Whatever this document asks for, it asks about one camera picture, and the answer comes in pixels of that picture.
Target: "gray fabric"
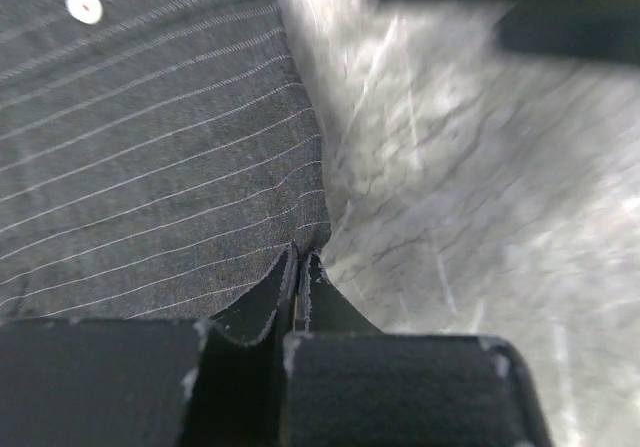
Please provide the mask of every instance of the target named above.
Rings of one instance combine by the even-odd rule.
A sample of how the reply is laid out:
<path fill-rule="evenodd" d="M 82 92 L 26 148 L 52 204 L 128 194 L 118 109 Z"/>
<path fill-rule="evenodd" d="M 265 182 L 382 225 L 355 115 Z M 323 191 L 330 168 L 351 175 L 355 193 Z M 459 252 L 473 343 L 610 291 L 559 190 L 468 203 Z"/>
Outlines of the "gray fabric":
<path fill-rule="evenodd" d="M 0 0 L 0 317 L 199 317 L 329 224 L 276 0 Z"/>

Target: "marble floor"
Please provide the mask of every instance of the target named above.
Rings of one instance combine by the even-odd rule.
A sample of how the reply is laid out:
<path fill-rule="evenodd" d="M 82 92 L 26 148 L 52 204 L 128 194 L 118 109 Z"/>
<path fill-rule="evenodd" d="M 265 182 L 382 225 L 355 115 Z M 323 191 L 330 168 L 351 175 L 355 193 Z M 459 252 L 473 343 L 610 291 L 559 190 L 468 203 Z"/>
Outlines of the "marble floor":
<path fill-rule="evenodd" d="M 510 339 L 559 447 L 636 446 L 640 71 L 500 53 L 504 5 L 281 1 L 331 279 L 386 331 Z"/>

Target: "dark gray material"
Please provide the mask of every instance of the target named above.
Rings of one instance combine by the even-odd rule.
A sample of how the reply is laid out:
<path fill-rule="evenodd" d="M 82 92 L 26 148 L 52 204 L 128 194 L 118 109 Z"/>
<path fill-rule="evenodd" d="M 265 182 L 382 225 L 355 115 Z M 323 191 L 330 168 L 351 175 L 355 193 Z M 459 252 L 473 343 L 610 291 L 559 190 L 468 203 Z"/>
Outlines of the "dark gray material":
<path fill-rule="evenodd" d="M 279 425 L 276 339 L 293 323 L 297 279 L 289 245 L 218 322 L 7 322 L 0 445 L 262 445 Z"/>
<path fill-rule="evenodd" d="M 193 322 L 8 322 L 0 444 L 175 445 L 199 342 Z"/>
<path fill-rule="evenodd" d="M 289 334 L 291 447 L 551 447 L 518 352 L 497 338 Z"/>
<path fill-rule="evenodd" d="M 329 223 L 276 0 L 2 0 L 0 317 L 200 317 Z"/>

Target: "gray pinstripe trousers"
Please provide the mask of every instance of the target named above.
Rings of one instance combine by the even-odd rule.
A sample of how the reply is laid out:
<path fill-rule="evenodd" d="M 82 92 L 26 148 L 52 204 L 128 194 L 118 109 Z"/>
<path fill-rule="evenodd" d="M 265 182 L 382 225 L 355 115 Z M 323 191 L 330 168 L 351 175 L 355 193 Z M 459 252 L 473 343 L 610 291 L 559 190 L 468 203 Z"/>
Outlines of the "gray pinstripe trousers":
<path fill-rule="evenodd" d="M 329 234 L 278 4 L 100 1 L 0 1 L 0 317 L 211 315 Z"/>

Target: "white button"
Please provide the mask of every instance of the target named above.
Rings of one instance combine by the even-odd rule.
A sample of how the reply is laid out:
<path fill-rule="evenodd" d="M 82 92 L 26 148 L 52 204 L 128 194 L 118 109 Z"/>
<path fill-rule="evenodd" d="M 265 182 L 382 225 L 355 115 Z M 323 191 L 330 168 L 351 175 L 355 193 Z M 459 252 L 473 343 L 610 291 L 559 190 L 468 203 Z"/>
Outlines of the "white button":
<path fill-rule="evenodd" d="M 66 0 L 66 4 L 73 18 L 85 24 L 97 24 L 102 18 L 100 0 Z"/>

